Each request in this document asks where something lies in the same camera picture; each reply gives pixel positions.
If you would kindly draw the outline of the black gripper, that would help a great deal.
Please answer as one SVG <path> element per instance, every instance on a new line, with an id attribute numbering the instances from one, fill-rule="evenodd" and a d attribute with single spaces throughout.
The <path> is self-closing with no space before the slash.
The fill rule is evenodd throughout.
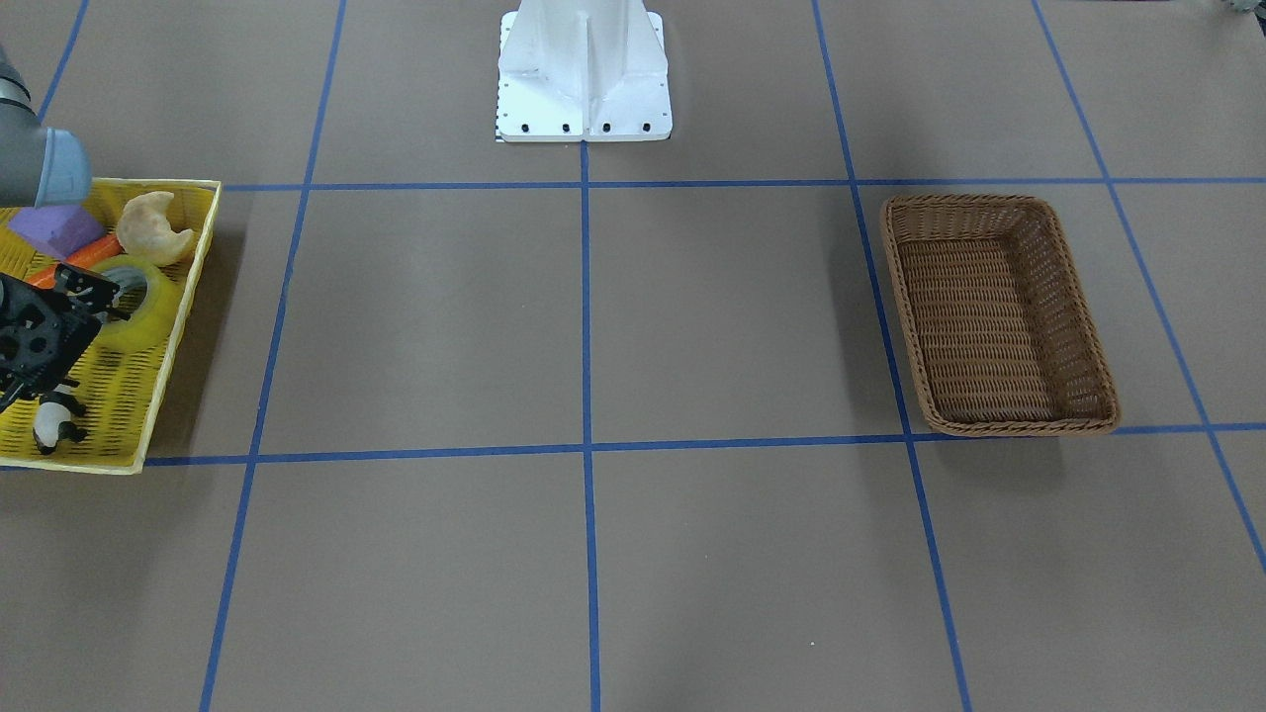
<path id="1" fill-rule="evenodd" d="M 122 284 L 70 264 L 54 265 L 54 288 L 1 275 L 1 409 L 76 388 L 71 371 L 116 310 Z"/>

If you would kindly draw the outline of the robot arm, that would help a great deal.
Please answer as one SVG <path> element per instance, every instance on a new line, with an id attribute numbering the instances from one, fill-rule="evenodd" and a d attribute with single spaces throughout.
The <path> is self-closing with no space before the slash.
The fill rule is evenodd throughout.
<path id="1" fill-rule="evenodd" d="M 86 149 L 68 130 L 46 127 L 30 106 L 27 81 L 1 58 L 3 208 L 71 207 L 89 195 Z M 1 276 L 3 402 L 35 402 L 58 385 L 97 338 L 105 315 L 122 315 L 122 284 L 67 262 L 54 266 L 53 288 Z"/>

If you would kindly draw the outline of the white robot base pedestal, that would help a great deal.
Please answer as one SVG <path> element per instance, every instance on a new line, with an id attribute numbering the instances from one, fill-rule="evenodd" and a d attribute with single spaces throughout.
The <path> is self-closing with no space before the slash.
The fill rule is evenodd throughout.
<path id="1" fill-rule="evenodd" d="M 674 136 L 665 24 L 644 3 L 523 1 L 498 27 L 498 141 Z"/>

